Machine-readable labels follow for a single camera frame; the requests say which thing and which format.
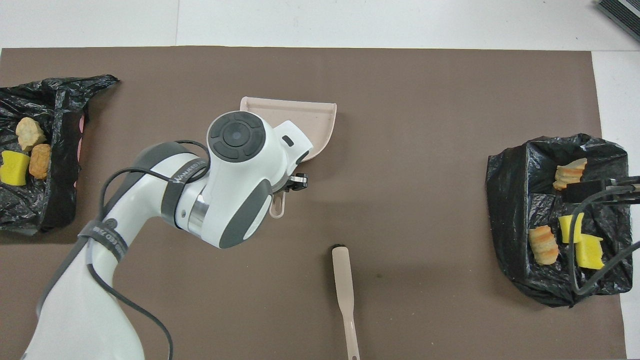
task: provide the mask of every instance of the white tile surface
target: white tile surface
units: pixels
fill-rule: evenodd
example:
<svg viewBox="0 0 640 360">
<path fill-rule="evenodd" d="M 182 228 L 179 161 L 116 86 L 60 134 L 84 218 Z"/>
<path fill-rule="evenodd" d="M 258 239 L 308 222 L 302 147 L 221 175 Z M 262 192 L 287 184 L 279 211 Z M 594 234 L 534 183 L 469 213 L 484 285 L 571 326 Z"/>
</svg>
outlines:
<svg viewBox="0 0 640 360">
<path fill-rule="evenodd" d="M 0 0 L 0 47 L 175 45 L 179 0 Z"/>
<path fill-rule="evenodd" d="M 640 175 L 640 52 L 595 52 L 593 72 L 598 90 L 602 137 L 629 153 L 629 174 Z M 640 206 L 631 207 L 634 241 L 640 241 Z M 627 358 L 640 359 L 640 250 L 635 251 L 634 287 L 620 295 Z"/>
<path fill-rule="evenodd" d="M 177 45 L 640 49 L 591 0 L 180 0 Z"/>
</svg>

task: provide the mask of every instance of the yellow sponge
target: yellow sponge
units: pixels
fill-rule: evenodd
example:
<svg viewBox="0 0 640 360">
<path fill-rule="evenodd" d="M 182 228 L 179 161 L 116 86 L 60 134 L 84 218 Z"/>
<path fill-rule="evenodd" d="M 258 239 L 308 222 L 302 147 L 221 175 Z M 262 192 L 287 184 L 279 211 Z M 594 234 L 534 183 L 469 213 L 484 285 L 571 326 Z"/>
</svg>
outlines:
<svg viewBox="0 0 640 360">
<path fill-rule="evenodd" d="M 575 244 L 575 257 L 579 267 L 599 270 L 604 266 L 601 241 L 602 238 L 597 236 L 580 234 L 580 242 Z"/>
<path fill-rule="evenodd" d="M 2 152 L 3 165 L 0 167 L 0 181 L 8 185 L 22 186 L 27 183 L 26 174 L 29 156 L 20 152 Z"/>
<path fill-rule="evenodd" d="M 584 213 L 578 214 L 578 219 L 575 221 L 575 230 L 573 231 L 573 242 L 580 242 L 580 233 L 582 232 L 582 218 L 584 217 Z M 565 244 L 569 243 L 569 228 L 571 226 L 571 215 L 565 215 L 563 217 L 559 217 L 558 221 L 560 222 L 560 231 L 562 231 L 562 242 Z"/>
</svg>

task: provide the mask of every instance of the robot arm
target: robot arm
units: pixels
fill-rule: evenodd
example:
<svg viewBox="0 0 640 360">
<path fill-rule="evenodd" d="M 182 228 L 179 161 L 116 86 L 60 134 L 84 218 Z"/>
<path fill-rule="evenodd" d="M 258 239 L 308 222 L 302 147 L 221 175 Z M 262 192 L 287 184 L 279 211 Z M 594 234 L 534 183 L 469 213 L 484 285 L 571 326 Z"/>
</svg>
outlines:
<svg viewBox="0 0 640 360">
<path fill-rule="evenodd" d="M 175 142 L 144 150 L 134 166 L 171 181 L 128 174 L 98 220 L 125 247 L 152 217 L 163 217 L 221 249 L 237 245 L 263 221 L 273 194 L 291 186 L 294 169 L 312 145 L 290 121 L 272 128 L 253 113 L 232 111 L 213 121 L 207 147 L 208 170 L 205 160 Z M 204 176 L 189 182 L 203 171 Z M 95 244 L 93 239 L 88 243 Z M 105 246 L 79 241 L 45 290 L 23 359 L 144 359 L 131 323 L 116 298 L 88 273 L 88 262 L 111 285 L 117 258 Z"/>
</svg>

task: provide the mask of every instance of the black plastic bag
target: black plastic bag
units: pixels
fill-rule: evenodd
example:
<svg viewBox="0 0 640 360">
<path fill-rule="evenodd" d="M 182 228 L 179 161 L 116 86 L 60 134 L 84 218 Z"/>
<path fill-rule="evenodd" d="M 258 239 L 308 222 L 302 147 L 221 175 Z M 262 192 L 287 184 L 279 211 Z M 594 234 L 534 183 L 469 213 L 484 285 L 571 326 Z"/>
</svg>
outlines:
<svg viewBox="0 0 640 360">
<path fill-rule="evenodd" d="M 582 180 L 628 176 L 627 152 L 619 145 L 589 135 L 568 138 L 537 138 L 490 156 L 486 172 L 493 246 L 502 272 L 525 295 L 551 307 L 573 306 L 589 295 L 572 292 L 569 280 L 568 245 L 561 241 L 558 217 L 570 215 L 577 204 L 563 203 L 552 184 L 556 167 L 587 158 Z M 535 262 L 528 229 L 549 225 L 560 254 L 553 265 Z M 593 204 L 586 208 L 582 232 L 603 238 L 607 262 L 631 245 L 629 206 Z M 576 267 L 582 285 L 596 270 Z M 612 295 L 632 286 L 632 260 L 616 265 L 598 281 L 592 294 Z"/>
<path fill-rule="evenodd" d="M 15 128 L 23 117 L 36 120 L 51 145 L 45 181 L 27 175 L 25 186 L 0 182 L 0 230 L 34 234 L 69 225 L 76 215 L 78 146 L 86 105 L 100 90 L 117 83 L 111 75 L 51 78 L 0 88 L 0 151 L 23 152 Z"/>
</svg>

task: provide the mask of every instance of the brown table surface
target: brown table surface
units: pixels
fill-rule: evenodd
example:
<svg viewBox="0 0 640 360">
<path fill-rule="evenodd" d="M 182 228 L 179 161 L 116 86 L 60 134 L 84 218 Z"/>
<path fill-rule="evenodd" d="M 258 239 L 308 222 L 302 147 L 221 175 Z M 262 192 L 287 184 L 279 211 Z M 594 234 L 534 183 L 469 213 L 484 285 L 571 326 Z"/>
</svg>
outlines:
<svg viewBox="0 0 640 360">
<path fill-rule="evenodd" d="M 156 47 L 3 49 L 0 86 L 113 74 L 91 103 L 76 221 L 0 234 L 1 359 L 18 359 L 35 305 L 102 182 L 154 143 L 204 140 L 243 96 L 336 102 L 326 149 L 246 243 L 220 250 L 147 224 L 115 287 L 171 330 L 176 359 L 344 359 L 329 248 L 351 253 L 363 359 L 625 357 L 617 296 L 551 309 L 500 272 L 488 155 L 538 136 L 600 135 L 591 55 L 562 51 Z M 125 308 L 147 359 L 161 331 Z"/>
</svg>

